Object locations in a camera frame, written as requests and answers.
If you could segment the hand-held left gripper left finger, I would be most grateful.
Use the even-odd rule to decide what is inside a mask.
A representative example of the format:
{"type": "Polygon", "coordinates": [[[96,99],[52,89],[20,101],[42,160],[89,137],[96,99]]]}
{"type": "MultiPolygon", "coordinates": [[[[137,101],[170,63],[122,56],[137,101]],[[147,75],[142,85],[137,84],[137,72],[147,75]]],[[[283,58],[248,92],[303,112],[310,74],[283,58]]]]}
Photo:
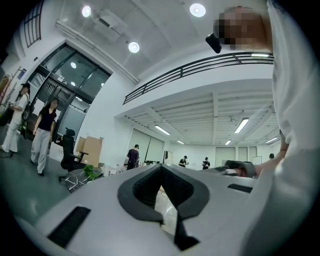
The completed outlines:
{"type": "Polygon", "coordinates": [[[158,222],[137,220],[118,201],[120,185],[151,166],[139,167],[82,186],[60,201],[32,226],[16,217],[26,236],[48,256],[177,256],[180,250],[158,222]],[[76,208],[90,209],[66,247],[49,239],[76,208]]]}

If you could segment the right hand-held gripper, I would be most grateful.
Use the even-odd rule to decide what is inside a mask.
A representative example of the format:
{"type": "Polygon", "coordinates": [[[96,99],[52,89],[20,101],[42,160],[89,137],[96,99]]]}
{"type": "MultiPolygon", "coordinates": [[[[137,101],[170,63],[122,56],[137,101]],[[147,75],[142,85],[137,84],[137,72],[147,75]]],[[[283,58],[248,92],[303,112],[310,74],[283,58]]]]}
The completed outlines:
{"type": "Polygon", "coordinates": [[[256,177],[255,165],[249,161],[227,160],[225,166],[228,174],[247,178],[256,177]]]}

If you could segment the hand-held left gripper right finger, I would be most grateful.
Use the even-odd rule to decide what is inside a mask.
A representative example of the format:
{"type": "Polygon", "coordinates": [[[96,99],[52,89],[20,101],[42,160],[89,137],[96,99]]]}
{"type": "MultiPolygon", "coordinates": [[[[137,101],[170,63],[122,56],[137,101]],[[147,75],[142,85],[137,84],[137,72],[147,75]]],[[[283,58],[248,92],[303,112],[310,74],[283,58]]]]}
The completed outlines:
{"type": "Polygon", "coordinates": [[[258,178],[231,171],[194,171],[160,165],[161,185],[177,210],[174,240],[163,256],[247,256],[245,246],[260,213],[258,178]]]}

